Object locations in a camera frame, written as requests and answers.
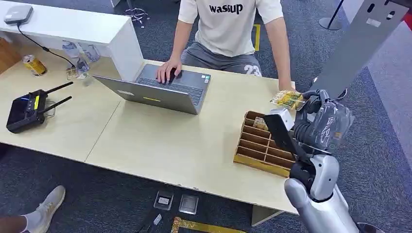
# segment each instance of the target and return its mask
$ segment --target black router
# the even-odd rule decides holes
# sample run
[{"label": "black router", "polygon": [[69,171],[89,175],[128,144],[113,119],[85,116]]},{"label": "black router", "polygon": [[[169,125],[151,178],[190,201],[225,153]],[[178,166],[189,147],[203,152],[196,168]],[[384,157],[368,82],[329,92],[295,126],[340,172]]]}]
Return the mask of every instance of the black router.
[{"label": "black router", "polygon": [[48,91],[37,90],[19,97],[13,101],[7,120],[7,129],[12,133],[20,133],[43,124],[44,113],[71,99],[71,96],[46,107],[46,98],[53,91],[72,85],[73,82],[55,87]]}]

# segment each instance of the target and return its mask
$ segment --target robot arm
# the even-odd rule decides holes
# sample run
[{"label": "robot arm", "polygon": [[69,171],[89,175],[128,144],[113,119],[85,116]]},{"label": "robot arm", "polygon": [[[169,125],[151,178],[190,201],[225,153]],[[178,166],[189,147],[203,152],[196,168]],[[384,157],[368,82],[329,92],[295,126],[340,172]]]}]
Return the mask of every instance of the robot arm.
[{"label": "robot arm", "polygon": [[282,114],[264,117],[276,145],[295,155],[290,178],[285,181],[286,194],[310,233],[358,233],[360,229],[336,185],[339,163],[331,156],[353,116],[324,90],[302,95],[308,101],[296,113],[293,135]]}]

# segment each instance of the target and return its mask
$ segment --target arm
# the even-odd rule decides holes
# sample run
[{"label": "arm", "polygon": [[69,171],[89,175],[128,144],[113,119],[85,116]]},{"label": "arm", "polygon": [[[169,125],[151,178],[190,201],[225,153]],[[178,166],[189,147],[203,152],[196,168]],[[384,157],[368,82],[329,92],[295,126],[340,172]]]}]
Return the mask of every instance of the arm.
[{"label": "arm", "polygon": [[173,51],[170,58],[179,59],[188,43],[193,24],[178,20],[174,33]]},{"label": "arm", "polygon": [[156,78],[159,82],[164,83],[166,80],[169,81],[170,71],[173,68],[176,68],[174,72],[175,76],[182,70],[180,56],[188,43],[197,14],[196,0],[181,0],[176,32],[174,33],[173,51],[170,59],[157,70]]},{"label": "arm", "polygon": [[279,90],[293,90],[291,83],[291,58],[289,56],[285,20],[283,17],[279,17],[266,23],[265,27],[277,67]]},{"label": "arm", "polygon": [[193,24],[185,23],[178,20],[176,25],[176,32],[174,33],[173,41],[173,51],[170,59],[165,62],[157,70],[156,78],[159,82],[164,83],[165,80],[170,80],[170,71],[176,68],[174,75],[179,75],[182,70],[182,62],[180,61],[180,56],[188,43],[190,31],[192,30]]}]

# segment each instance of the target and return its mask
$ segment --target number 23 on shorts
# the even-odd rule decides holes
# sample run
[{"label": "number 23 on shorts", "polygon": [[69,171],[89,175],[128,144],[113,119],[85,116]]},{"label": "number 23 on shorts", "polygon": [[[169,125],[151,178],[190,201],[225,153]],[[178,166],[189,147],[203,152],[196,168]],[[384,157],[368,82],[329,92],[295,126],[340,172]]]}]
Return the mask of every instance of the number 23 on shorts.
[{"label": "number 23 on shorts", "polygon": [[259,70],[258,66],[252,66],[252,65],[245,65],[244,70],[246,72],[246,74],[254,74],[256,76],[262,76],[262,73]]}]

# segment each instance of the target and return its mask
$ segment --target gray shorts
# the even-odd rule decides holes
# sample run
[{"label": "gray shorts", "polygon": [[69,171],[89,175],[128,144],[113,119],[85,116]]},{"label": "gray shorts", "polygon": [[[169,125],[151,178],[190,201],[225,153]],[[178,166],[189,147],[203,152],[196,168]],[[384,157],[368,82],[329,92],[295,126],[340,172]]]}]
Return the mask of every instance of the gray shorts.
[{"label": "gray shorts", "polygon": [[192,67],[262,76],[259,62],[253,54],[226,57],[212,53],[198,42],[194,42],[183,51],[181,60],[182,64]]}]

